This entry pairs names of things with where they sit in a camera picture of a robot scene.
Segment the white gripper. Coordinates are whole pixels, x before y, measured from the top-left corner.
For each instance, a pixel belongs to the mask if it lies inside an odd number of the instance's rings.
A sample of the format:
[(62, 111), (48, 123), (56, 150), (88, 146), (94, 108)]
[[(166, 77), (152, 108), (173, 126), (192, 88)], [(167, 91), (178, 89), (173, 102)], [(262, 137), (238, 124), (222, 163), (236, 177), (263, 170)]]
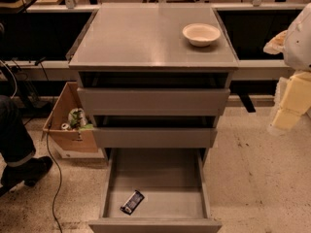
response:
[[(287, 30), (274, 36), (263, 47), (268, 54), (284, 52)], [(311, 108), (311, 73), (296, 71), (288, 79), (281, 78), (281, 100), (279, 110), (272, 125), (280, 130), (290, 130), (300, 120), (300, 115), (305, 114)]]

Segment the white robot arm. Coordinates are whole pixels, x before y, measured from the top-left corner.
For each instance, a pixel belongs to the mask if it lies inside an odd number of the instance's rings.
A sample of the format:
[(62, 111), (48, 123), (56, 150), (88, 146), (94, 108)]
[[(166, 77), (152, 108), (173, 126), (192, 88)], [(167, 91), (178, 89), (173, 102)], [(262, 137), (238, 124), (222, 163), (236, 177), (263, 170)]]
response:
[(282, 53), (286, 65), (294, 69), (277, 88), (284, 88), (277, 112), (268, 126), (271, 134), (290, 131), (311, 108), (311, 4), (307, 4), (287, 30), (272, 38), (263, 48), (269, 54)]

